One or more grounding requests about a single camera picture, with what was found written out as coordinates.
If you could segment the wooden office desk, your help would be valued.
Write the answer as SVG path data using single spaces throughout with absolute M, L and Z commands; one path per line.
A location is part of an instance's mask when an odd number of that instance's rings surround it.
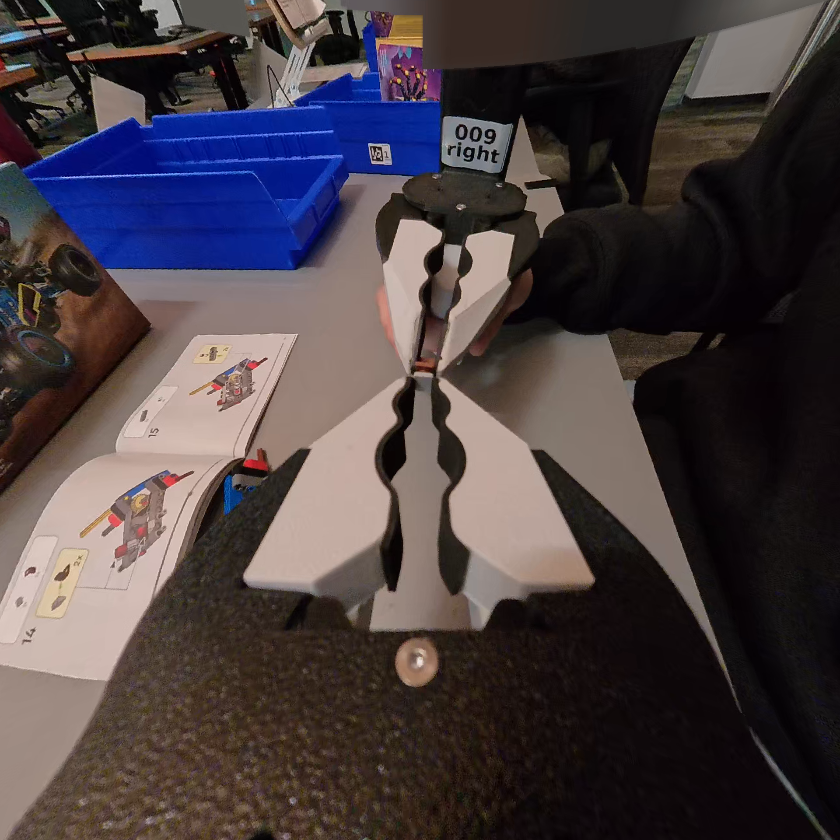
M 214 73 L 227 110 L 235 111 L 246 109 L 249 100 L 235 64 L 234 38 L 231 34 L 205 29 L 155 45 L 103 44 L 76 49 L 68 53 L 67 58 L 71 64 L 92 68 L 97 74 L 103 68 L 109 69 L 111 64 L 118 64 L 118 70 L 128 73 L 131 81 L 140 85 L 151 116 L 172 112 L 163 104 L 161 92 L 151 82 L 153 62 L 183 60 L 191 70 L 207 67 Z

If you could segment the lego set box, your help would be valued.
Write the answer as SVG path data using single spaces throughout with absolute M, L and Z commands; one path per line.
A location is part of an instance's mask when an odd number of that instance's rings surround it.
M 1 167 L 1 490 L 150 330 L 15 163 Z

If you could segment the blue plastic bin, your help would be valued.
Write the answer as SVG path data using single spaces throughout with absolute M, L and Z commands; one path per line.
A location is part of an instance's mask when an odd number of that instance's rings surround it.
M 323 107 L 168 115 L 141 132 L 152 159 L 163 165 L 343 157 Z
M 340 203 L 341 155 L 149 174 L 25 171 L 108 269 L 294 270 Z

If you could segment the person's right hand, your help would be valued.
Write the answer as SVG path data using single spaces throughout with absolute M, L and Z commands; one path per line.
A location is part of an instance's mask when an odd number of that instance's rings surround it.
M 513 312 L 519 310 L 525 301 L 528 299 L 533 285 L 532 270 L 524 270 L 515 280 L 511 282 L 511 287 L 508 291 L 507 297 L 503 305 L 494 315 L 494 318 L 488 321 L 484 331 L 473 340 L 468 348 L 468 353 L 473 356 L 483 355 L 489 348 L 492 341 L 496 338 L 501 330 L 504 322 L 512 315 Z M 386 296 L 384 286 L 380 286 L 374 296 L 375 306 L 377 309 L 380 324 L 384 330 L 385 337 L 388 342 L 396 349 L 394 333 L 392 328 L 391 312 Z

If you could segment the partly built lego vehicle chassis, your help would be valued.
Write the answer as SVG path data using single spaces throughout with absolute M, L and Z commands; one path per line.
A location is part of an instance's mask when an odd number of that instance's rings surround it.
M 244 459 L 231 469 L 223 482 L 224 515 L 230 514 L 268 477 L 270 463 L 267 452 L 258 448 L 255 457 Z

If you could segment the person's right forearm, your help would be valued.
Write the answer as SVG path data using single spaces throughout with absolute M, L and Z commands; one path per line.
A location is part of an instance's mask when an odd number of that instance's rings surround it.
M 782 173 L 743 154 L 694 168 L 679 200 L 657 212 L 566 213 L 546 228 L 524 302 L 503 321 L 580 334 L 723 333 L 761 321 L 783 296 L 763 263 L 784 211 Z

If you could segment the small reddish brown lego piece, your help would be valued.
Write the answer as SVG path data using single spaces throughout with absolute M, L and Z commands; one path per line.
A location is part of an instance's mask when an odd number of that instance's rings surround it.
M 445 338 L 446 324 L 433 314 L 428 314 L 421 332 L 413 365 L 415 375 L 435 375 L 440 358 L 440 351 Z

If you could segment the blue bin with marker label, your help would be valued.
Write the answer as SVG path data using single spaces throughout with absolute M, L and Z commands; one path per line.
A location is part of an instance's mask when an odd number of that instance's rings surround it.
M 342 76 L 304 93 L 300 107 L 328 112 L 351 174 L 414 176 L 438 172 L 440 108 L 438 102 L 383 101 L 378 76 Z M 372 166 L 368 143 L 388 143 L 393 166 Z

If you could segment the open lego instruction booklet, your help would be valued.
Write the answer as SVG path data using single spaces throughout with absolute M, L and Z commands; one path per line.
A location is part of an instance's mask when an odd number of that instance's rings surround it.
M 106 681 L 247 454 L 294 333 L 199 335 L 39 516 L 2 598 L 1 665 Z

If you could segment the person's black clothed torso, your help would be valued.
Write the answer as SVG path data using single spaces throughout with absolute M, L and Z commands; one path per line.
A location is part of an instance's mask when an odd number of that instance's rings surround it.
M 739 157 L 646 216 L 665 329 L 719 344 L 654 368 L 636 409 L 741 709 L 838 838 L 838 33 Z

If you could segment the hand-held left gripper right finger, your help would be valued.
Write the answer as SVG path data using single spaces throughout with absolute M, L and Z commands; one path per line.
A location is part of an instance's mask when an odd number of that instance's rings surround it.
M 503 601 L 589 590 L 595 577 L 534 452 L 457 387 L 431 386 L 441 501 L 438 567 L 473 629 Z

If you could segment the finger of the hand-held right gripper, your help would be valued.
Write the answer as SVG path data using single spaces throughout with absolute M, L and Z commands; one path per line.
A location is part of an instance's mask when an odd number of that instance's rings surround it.
M 514 234 L 486 231 L 469 235 L 462 252 L 470 258 L 455 284 L 440 344 L 436 375 L 445 375 L 494 317 L 511 287 L 509 268 Z
M 402 218 L 383 264 L 394 345 L 407 375 L 414 375 L 422 349 L 432 279 L 444 262 L 445 233 L 419 220 Z

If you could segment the cardboard sign on white stand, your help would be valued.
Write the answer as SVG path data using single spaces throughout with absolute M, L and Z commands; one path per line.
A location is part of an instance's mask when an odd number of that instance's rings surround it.
M 331 34 L 323 1 L 267 1 L 269 10 L 291 44 L 283 77 L 269 84 L 271 106 L 295 106 L 301 95 L 300 84 L 317 42 Z

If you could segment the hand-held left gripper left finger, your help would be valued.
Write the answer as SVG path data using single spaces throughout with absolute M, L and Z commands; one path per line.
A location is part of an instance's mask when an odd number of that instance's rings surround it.
M 414 378 L 399 378 L 306 450 L 244 573 L 249 588 L 332 599 L 352 625 L 370 621 L 375 594 L 393 592 L 401 573 L 393 480 L 414 402 Z

